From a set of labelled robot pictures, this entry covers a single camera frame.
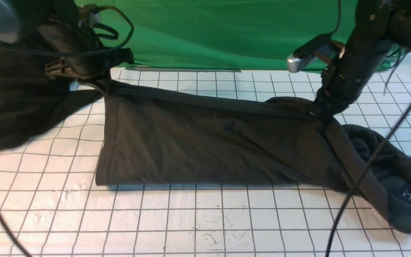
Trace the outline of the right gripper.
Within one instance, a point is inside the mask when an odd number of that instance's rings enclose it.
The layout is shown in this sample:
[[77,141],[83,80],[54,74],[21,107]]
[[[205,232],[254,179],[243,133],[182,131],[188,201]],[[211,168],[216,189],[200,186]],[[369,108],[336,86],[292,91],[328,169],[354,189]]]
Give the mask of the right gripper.
[[313,103],[315,116],[328,120],[342,113],[360,96],[366,80],[343,72],[331,64],[321,72],[321,88]]

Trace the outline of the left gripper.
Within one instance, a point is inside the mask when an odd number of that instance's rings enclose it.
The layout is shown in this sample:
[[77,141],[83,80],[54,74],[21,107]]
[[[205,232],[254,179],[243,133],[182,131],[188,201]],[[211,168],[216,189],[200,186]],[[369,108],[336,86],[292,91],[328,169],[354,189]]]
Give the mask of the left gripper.
[[37,30],[60,54],[45,66],[45,73],[50,78],[109,79],[111,68],[122,63],[134,63],[132,50],[105,47],[91,28],[50,22]]

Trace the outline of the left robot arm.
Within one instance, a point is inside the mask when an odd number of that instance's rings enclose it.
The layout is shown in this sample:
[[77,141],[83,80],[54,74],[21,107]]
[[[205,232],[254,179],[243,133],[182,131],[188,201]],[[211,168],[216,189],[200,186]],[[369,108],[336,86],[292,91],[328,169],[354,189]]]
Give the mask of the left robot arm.
[[[105,47],[101,42],[119,37],[115,29],[101,23],[99,13],[104,10],[114,10],[130,26],[127,37],[115,47]],[[54,51],[14,47],[35,30]],[[130,19],[110,5],[77,6],[73,0],[0,0],[0,48],[55,57],[45,66],[50,77],[109,80],[111,68],[134,62],[132,51],[125,48],[133,33]]]

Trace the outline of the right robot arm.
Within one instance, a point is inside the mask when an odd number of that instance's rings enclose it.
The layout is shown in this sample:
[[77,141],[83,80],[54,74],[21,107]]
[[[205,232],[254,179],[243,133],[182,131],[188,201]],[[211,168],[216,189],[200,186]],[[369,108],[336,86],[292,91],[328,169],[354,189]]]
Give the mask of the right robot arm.
[[354,103],[394,45],[411,51],[411,0],[358,1],[352,34],[321,74],[315,114],[329,119]]

